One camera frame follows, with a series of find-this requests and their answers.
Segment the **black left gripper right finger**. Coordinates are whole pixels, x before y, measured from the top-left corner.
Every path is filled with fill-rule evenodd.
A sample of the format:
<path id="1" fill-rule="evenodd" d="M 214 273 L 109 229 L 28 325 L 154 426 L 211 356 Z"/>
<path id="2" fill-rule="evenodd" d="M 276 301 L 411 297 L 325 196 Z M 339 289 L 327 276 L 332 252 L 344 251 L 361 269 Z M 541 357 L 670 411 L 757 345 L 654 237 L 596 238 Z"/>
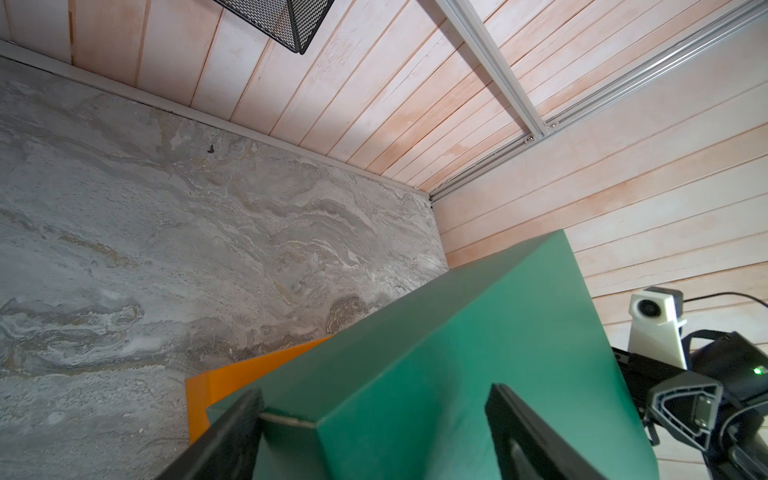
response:
<path id="1" fill-rule="evenodd" d="M 485 414 L 503 479 L 603 477 L 508 386 L 491 386 Z"/>

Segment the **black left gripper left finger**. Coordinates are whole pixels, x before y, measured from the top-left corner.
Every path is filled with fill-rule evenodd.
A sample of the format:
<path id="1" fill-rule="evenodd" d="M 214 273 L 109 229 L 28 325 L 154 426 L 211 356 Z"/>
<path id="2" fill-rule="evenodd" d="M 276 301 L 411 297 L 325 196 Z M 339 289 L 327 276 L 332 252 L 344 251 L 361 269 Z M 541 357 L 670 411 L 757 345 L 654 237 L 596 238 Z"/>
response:
<path id="1" fill-rule="evenodd" d="M 263 435 L 263 411 L 261 391 L 247 391 L 156 479 L 251 479 Z"/>

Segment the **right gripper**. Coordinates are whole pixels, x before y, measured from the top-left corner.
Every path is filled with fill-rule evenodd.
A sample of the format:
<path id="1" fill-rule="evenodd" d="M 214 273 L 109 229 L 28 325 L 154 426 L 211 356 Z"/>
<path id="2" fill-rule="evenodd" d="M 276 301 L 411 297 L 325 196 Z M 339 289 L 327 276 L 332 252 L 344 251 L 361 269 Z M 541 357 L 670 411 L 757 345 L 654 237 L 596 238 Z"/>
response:
<path id="1" fill-rule="evenodd" d="M 735 331 L 698 330 L 682 346 L 686 370 L 613 350 L 650 444 L 662 428 L 701 454 L 712 479 L 765 479 L 766 353 Z"/>

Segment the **green shoebox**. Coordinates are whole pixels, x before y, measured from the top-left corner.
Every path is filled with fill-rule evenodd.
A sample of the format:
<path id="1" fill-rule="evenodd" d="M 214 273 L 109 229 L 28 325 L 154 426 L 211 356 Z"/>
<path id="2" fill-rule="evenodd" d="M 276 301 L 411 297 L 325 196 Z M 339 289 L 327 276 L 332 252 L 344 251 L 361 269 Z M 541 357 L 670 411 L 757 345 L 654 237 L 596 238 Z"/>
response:
<path id="1" fill-rule="evenodd" d="M 504 384 L 608 479 L 656 457 L 566 235 L 450 270 L 257 379 L 257 479 L 496 479 Z"/>

